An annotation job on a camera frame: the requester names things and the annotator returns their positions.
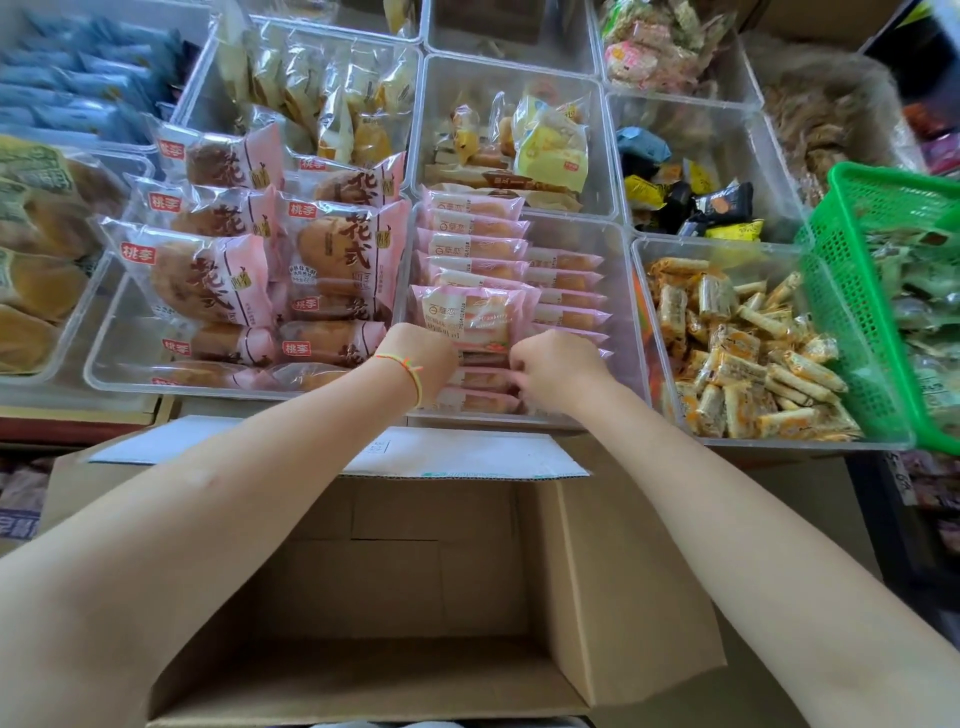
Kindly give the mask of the row of pink cake packets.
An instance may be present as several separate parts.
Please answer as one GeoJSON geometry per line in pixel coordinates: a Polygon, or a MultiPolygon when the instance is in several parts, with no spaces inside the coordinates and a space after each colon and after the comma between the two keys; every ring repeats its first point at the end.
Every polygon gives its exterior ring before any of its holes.
{"type": "MultiPolygon", "coordinates": [[[[581,336],[599,349],[612,314],[595,290],[602,257],[534,247],[520,200],[448,193],[421,194],[416,212],[410,286],[454,285],[528,291],[527,323],[518,341],[551,330],[581,336]]],[[[415,324],[407,292],[407,313],[415,324]]],[[[464,352],[450,382],[425,410],[514,415],[526,411],[509,371],[509,355],[464,352]]]]}

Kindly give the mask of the pink cake packet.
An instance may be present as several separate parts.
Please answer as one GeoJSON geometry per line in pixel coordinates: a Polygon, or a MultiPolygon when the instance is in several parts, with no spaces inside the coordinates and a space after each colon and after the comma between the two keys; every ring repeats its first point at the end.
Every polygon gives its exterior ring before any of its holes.
{"type": "Polygon", "coordinates": [[[414,322],[465,353],[506,355],[527,324],[528,291],[454,285],[409,288],[414,322]]]}

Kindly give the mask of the pile of green snack packets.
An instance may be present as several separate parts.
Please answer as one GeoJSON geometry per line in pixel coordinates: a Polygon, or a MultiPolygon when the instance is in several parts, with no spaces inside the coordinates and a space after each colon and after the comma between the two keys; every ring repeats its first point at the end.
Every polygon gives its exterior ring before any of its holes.
{"type": "Polygon", "coordinates": [[[886,226],[866,239],[922,408],[960,438],[960,228],[886,226]]]}

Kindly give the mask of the pile of blue packets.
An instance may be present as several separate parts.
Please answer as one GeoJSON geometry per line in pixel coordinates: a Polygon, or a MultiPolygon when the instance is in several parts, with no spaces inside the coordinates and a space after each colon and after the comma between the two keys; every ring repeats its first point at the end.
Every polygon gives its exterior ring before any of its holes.
{"type": "Polygon", "coordinates": [[[207,22],[174,0],[0,0],[0,135],[152,146],[207,22]]]}

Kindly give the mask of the person's right forearm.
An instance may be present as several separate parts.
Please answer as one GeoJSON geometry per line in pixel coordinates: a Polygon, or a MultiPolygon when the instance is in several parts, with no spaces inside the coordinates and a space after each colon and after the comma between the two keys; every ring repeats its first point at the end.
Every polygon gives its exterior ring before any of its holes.
{"type": "Polygon", "coordinates": [[[960,651],[833,540],[604,375],[567,412],[654,506],[811,728],[960,728],[960,651]]]}

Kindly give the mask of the pile of clear wrapped cakes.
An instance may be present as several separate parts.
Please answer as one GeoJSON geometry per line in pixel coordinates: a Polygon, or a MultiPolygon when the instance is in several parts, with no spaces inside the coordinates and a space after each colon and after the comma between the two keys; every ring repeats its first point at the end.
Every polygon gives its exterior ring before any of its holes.
{"type": "Polygon", "coordinates": [[[214,63],[243,135],[276,123],[288,150],[371,168],[407,149],[422,56],[282,27],[215,33],[214,63]]]}

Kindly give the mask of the clear bin with yellow cakes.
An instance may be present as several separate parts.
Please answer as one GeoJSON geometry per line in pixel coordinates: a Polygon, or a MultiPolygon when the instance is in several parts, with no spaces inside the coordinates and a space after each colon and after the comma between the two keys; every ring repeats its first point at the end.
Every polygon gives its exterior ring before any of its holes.
{"type": "Polygon", "coordinates": [[[419,195],[426,166],[434,161],[438,133],[449,123],[460,95],[487,124],[500,91],[510,102],[519,101],[525,91],[553,104],[585,100],[589,167],[580,194],[580,215],[608,221],[618,218],[621,203],[614,141],[600,80],[587,74],[475,55],[437,52],[424,59],[407,154],[406,184],[411,193],[419,195]]]}

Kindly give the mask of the brown cardboard box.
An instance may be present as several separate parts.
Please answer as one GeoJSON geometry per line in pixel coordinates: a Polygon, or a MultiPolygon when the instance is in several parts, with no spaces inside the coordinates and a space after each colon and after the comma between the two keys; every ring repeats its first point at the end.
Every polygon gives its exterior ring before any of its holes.
{"type": "Polygon", "coordinates": [[[566,719],[726,664],[712,602],[592,437],[400,427],[179,652],[147,724],[566,719]]]}

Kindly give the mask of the clear bin with pink cakes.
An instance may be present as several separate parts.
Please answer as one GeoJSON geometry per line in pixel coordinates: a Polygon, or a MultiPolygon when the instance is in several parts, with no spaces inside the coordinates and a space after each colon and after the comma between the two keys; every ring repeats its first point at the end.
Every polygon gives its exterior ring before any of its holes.
{"type": "MultiPolygon", "coordinates": [[[[601,310],[611,314],[603,327],[609,339],[602,349],[611,351],[606,364],[618,380],[645,402],[651,399],[643,360],[644,345],[640,330],[638,295],[632,282],[627,230],[612,221],[572,213],[523,213],[520,219],[529,222],[527,239],[534,247],[559,249],[565,252],[596,254],[602,258],[596,287],[601,310]]],[[[408,415],[409,425],[428,428],[490,428],[496,431],[581,431],[571,418],[551,414],[484,414],[414,410],[408,415]]]]}

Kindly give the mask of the pile of orange stick snacks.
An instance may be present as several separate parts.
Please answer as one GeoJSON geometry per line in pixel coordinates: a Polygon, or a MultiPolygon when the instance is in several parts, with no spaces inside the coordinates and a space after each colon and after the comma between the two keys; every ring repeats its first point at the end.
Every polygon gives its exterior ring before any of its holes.
{"type": "Polygon", "coordinates": [[[848,444],[866,435],[832,368],[835,335],[813,319],[803,271],[662,256],[643,265],[682,427],[703,439],[848,444]]]}

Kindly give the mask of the pile of pink green snacks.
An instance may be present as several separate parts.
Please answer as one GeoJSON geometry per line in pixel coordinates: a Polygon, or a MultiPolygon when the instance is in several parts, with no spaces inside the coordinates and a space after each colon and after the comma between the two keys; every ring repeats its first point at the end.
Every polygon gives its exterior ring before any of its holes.
{"type": "Polygon", "coordinates": [[[606,82],[629,91],[696,91],[737,22],[736,0],[602,0],[606,82]]]}

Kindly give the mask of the clear bin with stick snacks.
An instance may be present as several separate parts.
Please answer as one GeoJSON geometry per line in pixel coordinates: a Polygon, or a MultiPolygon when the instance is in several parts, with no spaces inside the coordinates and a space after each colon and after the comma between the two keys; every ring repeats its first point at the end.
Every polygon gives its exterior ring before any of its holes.
{"type": "Polygon", "coordinates": [[[627,245],[632,281],[636,290],[637,322],[647,350],[648,380],[656,411],[681,432],[700,444],[720,449],[773,450],[803,455],[853,452],[901,453],[911,449],[916,436],[906,419],[906,405],[894,392],[890,375],[883,370],[861,331],[827,265],[813,252],[790,244],[742,242],[701,237],[636,233],[627,245]],[[863,432],[847,442],[783,437],[730,438],[699,434],[693,424],[695,407],[677,388],[681,366],[669,353],[654,300],[648,267],[664,259],[683,262],[729,262],[720,271],[733,285],[765,282],[769,289],[791,274],[800,275],[791,298],[794,311],[807,315],[818,334],[838,344],[839,357],[828,363],[847,384],[839,398],[845,412],[863,432]]]}

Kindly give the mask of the person's right hand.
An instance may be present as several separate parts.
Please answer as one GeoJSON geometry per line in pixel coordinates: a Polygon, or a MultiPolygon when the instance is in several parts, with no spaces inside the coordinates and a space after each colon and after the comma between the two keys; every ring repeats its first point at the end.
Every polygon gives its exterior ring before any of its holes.
{"type": "Polygon", "coordinates": [[[542,399],[525,399],[514,384],[525,404],[577,418],[596,392],[616,383],[599,348],[581,336],[551,329],[516,345],[537,345],[542,356],[542,399]]]}

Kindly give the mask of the clear bin with candies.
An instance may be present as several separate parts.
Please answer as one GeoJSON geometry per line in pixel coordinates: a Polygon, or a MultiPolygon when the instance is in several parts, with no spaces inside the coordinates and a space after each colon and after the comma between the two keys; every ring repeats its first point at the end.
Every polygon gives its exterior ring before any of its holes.
{"type": "Polygon", "coordinates": [[[753,185],[753,211],[764,221],[764,242],[790,244],[805,224],[805,212],[784,154],[766,115],[743,104],[663,94],[606,93],[615,135],[637,127],[666,143],[667,164],[682,170],[699,164],[724,188],[753,185]]]}

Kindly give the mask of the clear bin with wrapped cakes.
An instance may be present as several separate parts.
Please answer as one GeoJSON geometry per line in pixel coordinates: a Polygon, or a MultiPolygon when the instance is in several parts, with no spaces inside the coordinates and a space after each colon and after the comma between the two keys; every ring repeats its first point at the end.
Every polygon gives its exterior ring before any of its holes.
{"type": "MultiPolygon", "coordinates": [[[[419,81],[423,77],[425,53],[414,42],[387,40],[365,32],[353,34],[345,30],[323,29],[318,26],[310,26],[306,23],[297,23],[292,20],[269,16],[256,17],[246,13],[244,9],[236,4],[222,3],[222,5],[212,13],[209,38],[200,52],[194,74],[192,78],[188,80],[184,95],[176,107],[173,117],[174,125],[194,129],[199,133],[211,133],[222,137],[239,137],[251,133],[251,131],[249,131],[241,134],[237,132],[234,127],[236,107],[227,96],[220,74],[215,67],[215,34],[222,23],[225,23],[228,30],[234,30],[244,26],[260,26],[263,23],[271,21],[287,29],[304,31],[308,34],[318,36],[333,36],[383,45],[410,44],[414,46],[421,55],[416,88],[418,88],[419,81]]],[[[407,149],[402,151],[402,153],[406,152],[409,148],[416,106],[417,91],[415,91],[413,121],[409,141],[407,149]]]]}

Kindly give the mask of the person's left hand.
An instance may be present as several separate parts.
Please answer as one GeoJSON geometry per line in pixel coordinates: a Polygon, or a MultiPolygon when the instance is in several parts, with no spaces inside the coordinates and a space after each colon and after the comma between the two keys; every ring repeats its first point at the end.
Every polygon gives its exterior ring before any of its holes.
{"type": "Polygon", "coordinates": [[[403,411],[430,404],[444,387],[438,387],[438,339],[446,337],[414,323],[391,327],[367,362],[397,395],[403,411]]]}

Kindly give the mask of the person's left forearm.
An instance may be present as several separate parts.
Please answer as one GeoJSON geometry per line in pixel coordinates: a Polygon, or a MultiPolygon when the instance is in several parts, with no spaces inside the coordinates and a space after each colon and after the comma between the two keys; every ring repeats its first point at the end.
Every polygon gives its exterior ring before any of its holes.
{"type": "Polygon", "coordinates": [[[395,360],[143,470],[0,558],[0,728],[123,728],[342,469],[417,402],[395,360]]]}

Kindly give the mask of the wooden shelf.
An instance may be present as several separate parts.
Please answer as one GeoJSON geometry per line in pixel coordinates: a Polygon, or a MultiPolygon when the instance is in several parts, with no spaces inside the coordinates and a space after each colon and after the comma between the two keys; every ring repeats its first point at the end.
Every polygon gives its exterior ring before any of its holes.
{"type": "Polygon", "coordinates": [[[168,423],[182,407],[177,396],[148,396],[132,411],[0,405],[0,445],[88,448],[168,423]]]}

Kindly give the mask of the pile of yellow cake packets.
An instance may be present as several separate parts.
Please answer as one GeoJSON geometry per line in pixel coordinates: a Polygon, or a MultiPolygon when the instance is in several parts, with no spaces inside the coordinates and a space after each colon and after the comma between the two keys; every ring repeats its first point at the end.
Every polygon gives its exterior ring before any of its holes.
{"type": "Polygon", "coordinates": [[[440,127],[433,160],[424,165],[420,190],[519,200],[532,210],[581,213],[590,172],[586,98],[552,104],[532,94],[509,103],[498,92],[482,118],[466,93],[440,127]]]}

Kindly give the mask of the nearly empty clear bin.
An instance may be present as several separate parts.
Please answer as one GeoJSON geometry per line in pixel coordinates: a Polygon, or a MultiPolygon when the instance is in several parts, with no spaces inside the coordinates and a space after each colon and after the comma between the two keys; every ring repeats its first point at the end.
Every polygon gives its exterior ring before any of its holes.
{"type": "Polygon", "coordinates": [[[431,53],[596,77],[594,0],[422,0],[431,53]]]}

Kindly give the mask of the pile of black yellow candies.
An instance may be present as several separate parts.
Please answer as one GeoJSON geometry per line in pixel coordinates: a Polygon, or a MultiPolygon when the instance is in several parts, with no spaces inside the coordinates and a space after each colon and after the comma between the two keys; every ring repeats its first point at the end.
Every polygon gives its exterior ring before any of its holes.
{"type": "Polygon", "coordinates": [[[755,187],[722,172],[711,135],[626,125],[615,130],[621,193],[631,226],[644,233],[759,242],[765,227],[755,187]]]}

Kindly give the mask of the clear bin with pink snacks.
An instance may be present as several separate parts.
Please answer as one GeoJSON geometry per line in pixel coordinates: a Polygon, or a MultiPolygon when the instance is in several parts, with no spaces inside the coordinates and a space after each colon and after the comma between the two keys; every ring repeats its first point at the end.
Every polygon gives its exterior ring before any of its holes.
{"type": "Polygon", "coordinates": [[[604,74],[602,48],[598,31],[598,10],[602,0],[593,0],[593,9],[596,20],[597,36],[599,40],[599,60],[603,81],[612,91],[625,91],[633,94],[662,94],[681,96],[684,98],[699,99],[712,102],[735,103],[748,107],[758,107],[762,104],[762,94],[758,82],[750,67],[749,60],[743,49],[738,33],[739,18],[723,50],[715,56],[712,65],[708,68],[706,80],[693,92],[687,94],[667,94],[648,91],[633,91],[615,87],[607,83],[604,74]]]}

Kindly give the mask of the green plastic basket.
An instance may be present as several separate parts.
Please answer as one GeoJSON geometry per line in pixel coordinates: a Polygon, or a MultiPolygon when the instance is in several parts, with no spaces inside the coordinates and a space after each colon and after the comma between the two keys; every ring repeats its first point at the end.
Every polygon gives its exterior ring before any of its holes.
{"type": "Polygon", "coordinates": [[[860,330],[905,404],[914,446],[960,456],[960,438],[926,414],[898,335],[892,308],[868,249],[868,232],[886,227],[960,229],[960,180],[843,162],[828,174],[829,190],[796,237],[827,267],[860,330]]]}

